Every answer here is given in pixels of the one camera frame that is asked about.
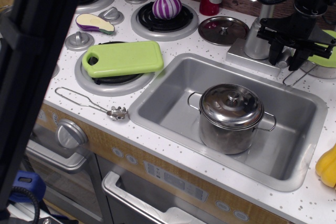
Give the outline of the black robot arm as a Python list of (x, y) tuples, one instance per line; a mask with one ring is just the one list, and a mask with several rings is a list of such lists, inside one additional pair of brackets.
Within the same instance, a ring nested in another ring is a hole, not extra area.
[[(274, 5), (286, 0), (257, 0)], [(263, 18), (257, 37), (270, 44), (268, 61), (275, 66), (284, 47), (295, 50), (289, 61), (289, 70), (297, 70), (310, 56), (330, 58), (335, 38), (317, 25), (317, 17), (325, 14), (335, 0), (295, 0), (294, 13), (284, 18)]]

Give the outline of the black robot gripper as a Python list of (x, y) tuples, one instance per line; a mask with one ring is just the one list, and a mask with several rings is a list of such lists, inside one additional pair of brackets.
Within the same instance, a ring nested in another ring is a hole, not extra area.
[(311, 56), (329, 58), (335, 47), (335, 38), (324, 32), (312, 17), (294, 13), (285, 18), (263, 18), (257, 37), (268, 41), (269, 62), (275, 66), (284, 46), (295, 49), (289, 71), (298, 70)]

